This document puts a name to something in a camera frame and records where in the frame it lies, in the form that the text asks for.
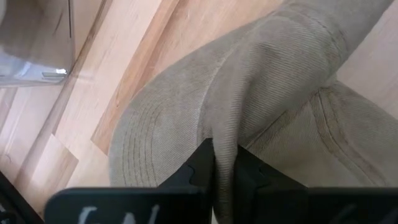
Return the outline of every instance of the beige cap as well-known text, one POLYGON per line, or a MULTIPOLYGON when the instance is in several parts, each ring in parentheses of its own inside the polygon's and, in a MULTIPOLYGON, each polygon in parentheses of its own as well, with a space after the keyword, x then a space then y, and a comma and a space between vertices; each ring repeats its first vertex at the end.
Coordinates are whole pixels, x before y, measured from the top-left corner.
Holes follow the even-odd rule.
POLYGON ((398 185, 398 122, 333 79, 392 0, 291 0, 159 74, 109 151, 113 186, 155 187, 213 138, 221 223, 237 144, 307 186, 398 185))

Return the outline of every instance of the corduroy fabric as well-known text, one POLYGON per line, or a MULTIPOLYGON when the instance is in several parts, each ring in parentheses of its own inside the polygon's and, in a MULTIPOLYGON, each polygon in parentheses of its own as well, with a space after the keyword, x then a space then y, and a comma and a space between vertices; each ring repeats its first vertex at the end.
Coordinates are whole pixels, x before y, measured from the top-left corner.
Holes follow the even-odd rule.
POLYGON ((213 138, 221 223, 237 145, 308 186, 392 186, 398 122, 333 81, 392 0, 289 0, 159 74, 124 112, 114 186, 155 187, 213 138))

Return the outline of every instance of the baseball cap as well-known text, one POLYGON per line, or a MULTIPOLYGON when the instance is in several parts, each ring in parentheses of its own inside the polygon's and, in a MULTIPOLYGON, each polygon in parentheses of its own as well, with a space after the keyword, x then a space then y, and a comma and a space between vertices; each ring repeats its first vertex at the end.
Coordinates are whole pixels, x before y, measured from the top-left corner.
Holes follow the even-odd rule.
POLYGON ((335 80, 392 1, 285 1, 179 60, 119 120, 111 185, 156 187, 206 138, 220 223, 238 144, 309 187, 398 185, 398 121, 335 80))

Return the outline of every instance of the wooden floor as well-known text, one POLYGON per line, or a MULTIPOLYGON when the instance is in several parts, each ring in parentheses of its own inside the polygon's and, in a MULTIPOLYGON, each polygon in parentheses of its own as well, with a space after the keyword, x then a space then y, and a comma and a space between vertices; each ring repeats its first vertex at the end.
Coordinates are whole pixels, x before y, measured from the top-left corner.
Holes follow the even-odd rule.
MULTIPOLYGON (((281 2, 106 1, 63 87, 0 90, 1 172, 39 213, 56 191, 109 185, 109 141, 131 98, 184 55, 281 2)), ((398 1, 338 72, 396 118, 397 24, 398 1)))

